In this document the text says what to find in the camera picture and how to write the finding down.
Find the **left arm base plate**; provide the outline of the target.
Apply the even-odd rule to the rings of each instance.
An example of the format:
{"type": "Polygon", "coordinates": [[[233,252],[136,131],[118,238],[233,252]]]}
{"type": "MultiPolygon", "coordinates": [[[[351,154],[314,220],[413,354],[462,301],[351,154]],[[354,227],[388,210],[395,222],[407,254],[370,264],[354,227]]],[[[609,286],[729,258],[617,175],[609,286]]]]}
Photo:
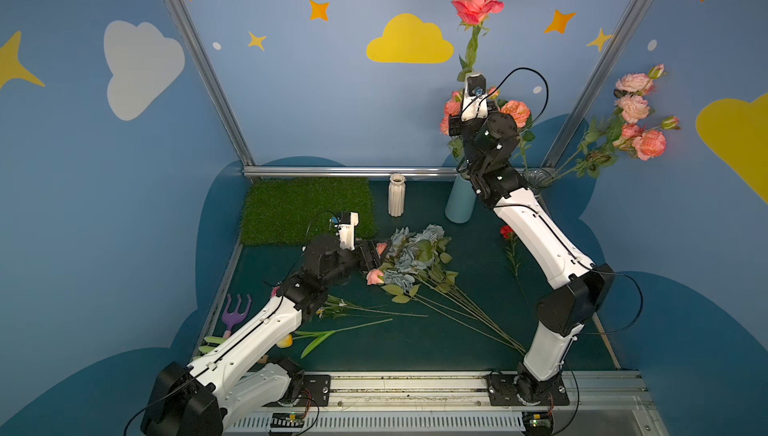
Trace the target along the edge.
{"type": "Polygon", "coordinates": [[[267,407],[299,407],[311,403],[327,407],[330,399],[332,378],[329,374],[304,374],[294,377],[286,393],[267,407]]]}

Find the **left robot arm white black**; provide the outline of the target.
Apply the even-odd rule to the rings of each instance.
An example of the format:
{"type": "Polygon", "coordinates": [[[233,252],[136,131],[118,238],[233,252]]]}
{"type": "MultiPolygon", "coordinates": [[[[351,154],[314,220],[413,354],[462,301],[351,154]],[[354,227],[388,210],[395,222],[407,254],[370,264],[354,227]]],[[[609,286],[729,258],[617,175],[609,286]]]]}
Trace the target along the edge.
{"type": "Polygon", "coordinates": [[[321,234],[301,266],[276,288],[267,304],[208,354],[182,366],[172,362],[156,377],[147,406],[137,413],[145,435],[220,435],[256,409],[289,394],[296,370],[268,363],[251,374],[273,346],[310,321],[329,289],[354,271],[380,267],[390,241],[321,234]]]}

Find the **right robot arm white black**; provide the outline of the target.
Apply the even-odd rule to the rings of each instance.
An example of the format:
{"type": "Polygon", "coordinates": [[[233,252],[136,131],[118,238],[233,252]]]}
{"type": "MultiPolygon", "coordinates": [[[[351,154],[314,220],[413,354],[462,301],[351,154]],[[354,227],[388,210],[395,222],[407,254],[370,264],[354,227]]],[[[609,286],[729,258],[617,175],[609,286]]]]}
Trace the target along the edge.
{"type": "Polygon", "coordinates": [[[518,145],[512,116],[498,111],[471,119],[451,116],[448,131],[462,144],[460,173],[483,204],[510,226],[551,287],[537,303],[538,326],[518,370],[519,380],[530,387],[549,384],[561,374],[585,323],[602,306],[613,275],[572,244],[541,207],[523,174],[509,163],[518,145]]]}

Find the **red carnation flower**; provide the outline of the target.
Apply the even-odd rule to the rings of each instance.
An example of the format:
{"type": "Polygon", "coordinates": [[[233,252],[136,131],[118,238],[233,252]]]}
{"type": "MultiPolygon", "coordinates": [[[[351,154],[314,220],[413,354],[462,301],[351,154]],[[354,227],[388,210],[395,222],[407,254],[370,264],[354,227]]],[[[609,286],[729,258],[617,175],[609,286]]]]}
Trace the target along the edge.
{"type": "Polygon", "coordinates": [[[515,278],[518,278],[520,268],[521,268],[520,256],[518,255],[518,251],[517,251],[519,238],[515,233],[515,231],[509,225],[502,226],[500,229],[500,234],[507,244],[507,247],[505,249],[505,254],[509,262],[510,270],[513,276],[515,278]]]}

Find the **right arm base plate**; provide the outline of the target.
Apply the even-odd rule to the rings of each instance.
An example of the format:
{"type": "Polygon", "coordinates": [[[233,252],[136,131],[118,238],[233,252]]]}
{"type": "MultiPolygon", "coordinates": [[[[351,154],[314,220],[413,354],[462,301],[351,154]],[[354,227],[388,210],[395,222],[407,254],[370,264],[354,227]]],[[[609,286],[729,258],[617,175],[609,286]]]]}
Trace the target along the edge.
{"type": "Polygon", "coordinates": [[[538,381],[528,373],[492,371],[485,376],[492,406],[568,406],[570,399],[561,374],[538,381]]]}

